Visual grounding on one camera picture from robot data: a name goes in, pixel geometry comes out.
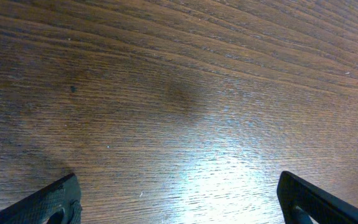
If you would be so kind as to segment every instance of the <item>dark brown wooden surface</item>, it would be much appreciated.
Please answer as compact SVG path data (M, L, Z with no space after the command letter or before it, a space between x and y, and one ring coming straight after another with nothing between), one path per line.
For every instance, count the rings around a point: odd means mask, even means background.
M0 210L283 223L282 170L358 207L358 1L0 1Z

